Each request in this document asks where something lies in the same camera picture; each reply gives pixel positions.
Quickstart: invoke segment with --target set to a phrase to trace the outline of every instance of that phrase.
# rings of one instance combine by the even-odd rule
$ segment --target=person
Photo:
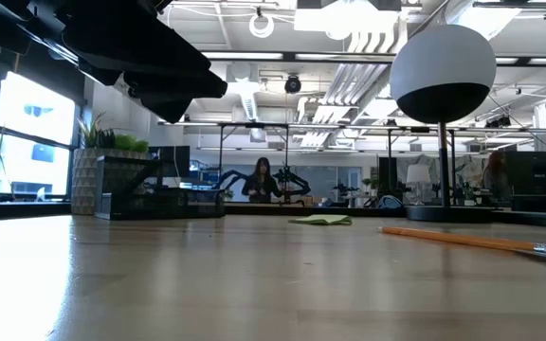
[[[278,198],[282,196],[275,179],[271,176],[269,160],[261,157],[256,162],[254,173],[247,177],[242,194],[249,197],[250,203],[269,204],[271,193]]]
[[[483,170],[483,187],[489,189],[495,198],[509,200],[511,190],[504,167],[504,155],[495,151],[488,158],[488,165]]]

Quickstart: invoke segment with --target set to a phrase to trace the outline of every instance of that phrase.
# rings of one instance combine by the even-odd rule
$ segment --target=table surface
[[[376,231],[546,227],[288,219],[0,221],[0,340],[546,339],[546,262]]]

